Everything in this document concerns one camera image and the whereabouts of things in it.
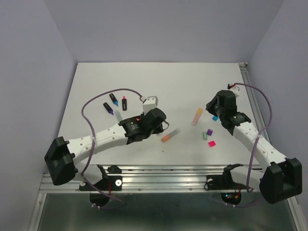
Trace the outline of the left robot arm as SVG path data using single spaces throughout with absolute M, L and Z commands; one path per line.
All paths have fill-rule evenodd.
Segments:
M 139 115 L 120 121 L 118 124 L 78 139 L 54 139 L 44 156 L 52 183 L 63 185 L 71 180 L 82 180 L 89 165 L 82 161 L 90 160 L 110 148 L 139 142 L 157 134 L 167 116 L 159 108 L 151 109 L 145 115 Z

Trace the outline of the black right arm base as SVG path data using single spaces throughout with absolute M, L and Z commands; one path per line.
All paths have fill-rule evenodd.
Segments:
M 212 190 L 220 190 L 220 191 L 227 191 L 227 190 L 239 190 L 239 189 L 246 189 L 241 183 L 235 183 L 231 177 L 224 177 L 221 175 L 207 175 L 206 181 L 204 184 L 204 189 L 206 191 Z

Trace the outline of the black highlighter pink tip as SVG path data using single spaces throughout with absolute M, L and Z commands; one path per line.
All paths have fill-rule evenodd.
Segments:
M 122 98 L 122 110 L 123 111 L 127 110 L 127 99 L 125 96 Z

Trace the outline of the pastel green highlighter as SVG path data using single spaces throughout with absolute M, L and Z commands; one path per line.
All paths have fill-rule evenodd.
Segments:
M 114 114 L 115 114 L 117 121 L 119 123 L 122 120 L 122 116 L 121 116 L 120 112 L 118 110 L 115 110 Z

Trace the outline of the black highlighter purple tip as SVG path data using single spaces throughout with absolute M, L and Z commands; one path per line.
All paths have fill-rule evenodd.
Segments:
M 108 103 L 103 103 L 103 106 L 109 114 L 114 115 L 114 111 Z

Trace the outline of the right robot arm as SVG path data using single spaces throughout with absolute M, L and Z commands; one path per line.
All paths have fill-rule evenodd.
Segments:
M 218 116 L 221 125 L 253 155 L 262 170 L 252 170 L 242 164 L 227 165 L 218 176 L 208 176 L 206 190 L 232 190 L 243 185 L 261 193 L 270 204 L 300 195 L 302 165 L 296 158 L 288 158 L 275 149 L 244 113 L 237 110 L 237 94 L 221 90 L 206 105 L 206 110 Z

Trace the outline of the purple pen cap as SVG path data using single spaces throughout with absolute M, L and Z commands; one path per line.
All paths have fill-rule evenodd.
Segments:
M 213 130 L 208 129 L 208 131 L 207 131 L 207 135 L 212 135 L 212 133 L 213 133 Z

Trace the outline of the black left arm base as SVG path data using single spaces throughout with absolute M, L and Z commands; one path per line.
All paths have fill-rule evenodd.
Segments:
M 105 169 L 102 165 L 90 165 L 85 172 L 87 180 L 101 191 L 121 191 L 123 177 L 122 170 L 115 165 Z

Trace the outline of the pink pen cap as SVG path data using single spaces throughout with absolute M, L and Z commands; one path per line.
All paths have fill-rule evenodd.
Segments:
M 209 145 L 210 147 L 214 147 L 214 146 L 216 145 L 216 143 L 215 143 L 215 141 L 210 141 L 210 142 L 208 143 L 208 145 Z

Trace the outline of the black highlighter blue tip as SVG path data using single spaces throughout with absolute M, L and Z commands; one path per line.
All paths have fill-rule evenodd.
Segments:
M 112 100 L 113 104 L 116 105 L 116 106 L 118 106 L 118 100 L 117 100 L 117 98 L 115 97 L 115 95 L 114 95 L 113 93 L 110 93 L 110 94 L 109 94 L 109 97 L 110 97 L 110 99 Z

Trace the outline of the pastel pink orange highlighter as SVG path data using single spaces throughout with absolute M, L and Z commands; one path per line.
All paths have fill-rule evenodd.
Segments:
M 193 120 L 192 120 L 192 125 L 193 125 L 193 126 L 196 126 L 196 125 L 197 125 L 197 123 L 198 123 L 198 121 L 199 121 L 199 119 L 200 119 L 202 113 L 203 113 L 203 109 L 202 109 L 202 108 L 198 108 L 197 111 L 196 111 L 196 113 L 195 113 L 195 116 L 194 116 L 194 118 L 193 118 Z

